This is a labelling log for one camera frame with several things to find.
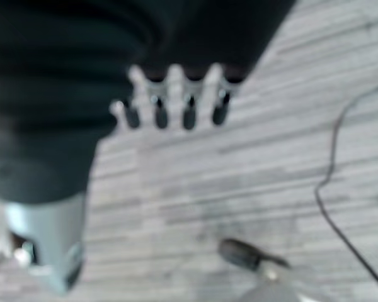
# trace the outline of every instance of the black cable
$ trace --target black cable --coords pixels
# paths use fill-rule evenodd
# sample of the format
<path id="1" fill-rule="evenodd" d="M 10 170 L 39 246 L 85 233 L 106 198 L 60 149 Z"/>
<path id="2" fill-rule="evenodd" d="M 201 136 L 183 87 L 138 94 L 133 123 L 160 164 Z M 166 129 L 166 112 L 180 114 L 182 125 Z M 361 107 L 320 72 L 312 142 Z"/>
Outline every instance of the black cable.
<path id="1" fill-rule="evenodd" d="M 336 223 L 331 219 L 330 215 L 326 211 L 325 205 L 321 199 L 320 190 L 327 186 L 330 183 L 330 180 L 332 178 L 332 175 L 336 168 L 336 152 L 337 152 L 337 144 L 338 144 L 338 136 L 340 128 L 343 124 L 343 121 L 347 115 L 347 113 L 351 110 L 352 107 L 354 107 L 357 103 L 359 103 L 361 100 L 375 94 L 378 92 L 378 86 L 374 88 L 373 90 L 370 90 L 368 92 L 365 92 L 359 96 L 357 96 L 355 99 L 351 100 L 347 106 L 343 109 L 343 111 L 340 113 L 338 119 L 336 120 L 335 126 L 333 128 L 332 133 L 332 139 L 331 139 L 331 151 L 330 151 L 330 160 L 329 160 L 329 166 L 328 171 L 326 172 L 326 175 L 324 179 L 316 185 L 314 188 L 314 194 L 316 198 L 316 202 L 319 206 L 319 209 L 321 210 L 322 215 L 324 216 L 325 220 L 328 222 L 330 227 L 335 231 L 335 233 L 340 237 L 340 239 L 344 242 L 344 244 L 350 249 L 352 254 L 360 261 L 360 263 L 366 268 L 366 270 L 370 273 L 372 278 L 377 282 L 378 284 L 378 273 L 375 271 L 375 269 L 368 263 L 368 261 L 364 258 L 364 256 L 358 251 L 358 249 L 349 241 L 347 236 L 338 228 Z"/>

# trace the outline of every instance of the gray floor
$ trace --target gray floor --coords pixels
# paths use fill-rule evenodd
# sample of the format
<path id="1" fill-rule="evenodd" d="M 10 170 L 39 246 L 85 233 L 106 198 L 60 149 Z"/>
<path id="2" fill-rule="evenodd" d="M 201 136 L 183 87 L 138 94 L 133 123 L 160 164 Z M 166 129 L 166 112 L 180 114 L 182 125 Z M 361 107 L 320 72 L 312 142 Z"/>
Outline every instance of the gray floor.
<path id="1" fill-rule="evenodd" d="M 142 81 L 137 71 L 132 77 Z M 232 106 L 210 123 L 210 73 L 196 131 L 180 127 L 180 73 L 170 74 L 173 115 L 124 122 L 99 150 L 91 180 L 87 265 L 62 301 L 235 301 L 255 284 L 215 254 L 234 236 L 288 257 L 338 301 L 376 302 L 378 289 L 321 218 L 312 188 L 328 161 L 333 122 L 378 86 L 378 0 L 304 0 Z M 378 270 L 378 91 L 350 113 L 324 198 L 333 218 Z M 60 301 L 14 263 L 0 301 Z"/>

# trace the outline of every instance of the sleeve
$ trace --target sleeve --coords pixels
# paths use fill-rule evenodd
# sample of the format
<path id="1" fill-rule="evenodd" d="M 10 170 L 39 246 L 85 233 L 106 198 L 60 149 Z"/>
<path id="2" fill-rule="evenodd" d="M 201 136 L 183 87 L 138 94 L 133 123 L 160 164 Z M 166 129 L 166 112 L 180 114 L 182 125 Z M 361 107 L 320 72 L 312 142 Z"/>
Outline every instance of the sleeve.
<path id="1" fill-rule="evenodd" d="M 183 1 L 0 0 L 0 198 L 85 191 L 125 71 L 172 35 Z"/>

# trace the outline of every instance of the wire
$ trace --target wire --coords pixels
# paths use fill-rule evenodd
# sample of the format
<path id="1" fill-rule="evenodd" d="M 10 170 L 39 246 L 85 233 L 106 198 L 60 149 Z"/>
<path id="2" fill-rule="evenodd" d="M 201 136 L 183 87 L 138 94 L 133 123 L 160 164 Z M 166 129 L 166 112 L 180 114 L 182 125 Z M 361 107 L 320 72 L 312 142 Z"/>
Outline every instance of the wire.
<path id="1" fill-rule="evenodd" d="M 336 153 L 337 153 L 337 146 L 338 146 L 338 136 L 340 132 L 340 128 L 343 124 L 343 121 L 348 114 L 348 112 L 359 102 L 364 100 L 365 98 L 375 94 L 378 92 L 378 86 L 368 92 L 365 92 L 359 96 L 357 96 L 355 99 L 351 100 L 347 106 L 343 108 L 343 111 L 340 113 L 338 119 L 335 122 L 335 126 L 333 127 L 332 132 L 332 139 L 331 139 L 331 150 L 330 150 L 330 158 L 329 158 L 329 166 L 328 171 L 326 172 L 326 175 L 324 179 L 319 182 L 316 187 L 314 188 L 314 195 L 316 198 L 316 202 L 319 206 L 319 209 L 321 210 L 321 213 L 325 220 L 328 222 L 330 227 L 333 229 L 333 231 L 340 237 L 340 239 L 344 242 L 344 244 L 350 249 L 350 252 L 358 259 L 358 261 L 366 268 L 366 270 L 370 273 L 372 278 L 377 282 L 378 284 L 378 273 L 375 271 L 375 269 L 368 263 L 368 261 L 364 258 L 364 256 L 358 251 L 358 249 L 349 241 L 347 236 L 338 228 L 336 223 L 331 219 L 330 215 L 328 214 L 326 207 L 323 203 L 323 200 L 321 198 L 320 190 L 327 186 L 332 178 L 332 175 L 336 169 Z"/>

